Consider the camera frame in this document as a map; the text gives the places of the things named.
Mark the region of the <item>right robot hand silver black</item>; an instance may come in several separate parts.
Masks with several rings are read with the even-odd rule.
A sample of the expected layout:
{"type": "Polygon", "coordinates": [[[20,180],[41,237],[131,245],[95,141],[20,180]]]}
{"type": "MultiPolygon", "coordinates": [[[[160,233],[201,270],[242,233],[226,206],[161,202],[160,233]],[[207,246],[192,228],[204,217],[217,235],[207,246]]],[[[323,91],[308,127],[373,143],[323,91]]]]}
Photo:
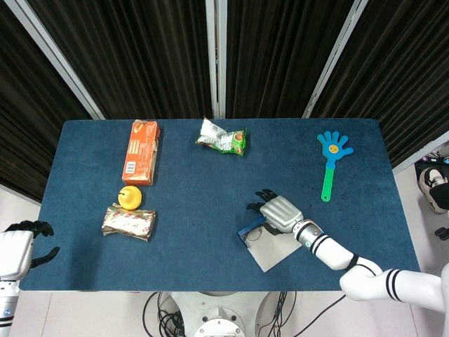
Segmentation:
{"type": "Polygon", "coordinates": [[[304,220],[301,210],[272,190],[263,189],[255,194],[263,202],[249,203],[246,208],[260,213],[264,217],[262,225],[270,234],[276,236],[292,233],[296,224],[304,220]]]}

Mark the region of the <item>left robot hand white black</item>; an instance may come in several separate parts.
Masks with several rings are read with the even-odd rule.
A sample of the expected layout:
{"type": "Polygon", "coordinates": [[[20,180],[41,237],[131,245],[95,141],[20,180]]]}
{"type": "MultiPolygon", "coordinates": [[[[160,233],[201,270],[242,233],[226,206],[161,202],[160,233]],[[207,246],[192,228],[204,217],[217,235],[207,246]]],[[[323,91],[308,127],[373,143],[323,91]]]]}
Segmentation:
{"type": "Polygon", "coordinates": [[[24,220],[1,232],[1,281],[19,281],[31,269],[48,263],[57,256],[60,247],[53,247],[42,257],[33,258],[34,240],[54,235],[52,226],[44,221],[24,220]]]}

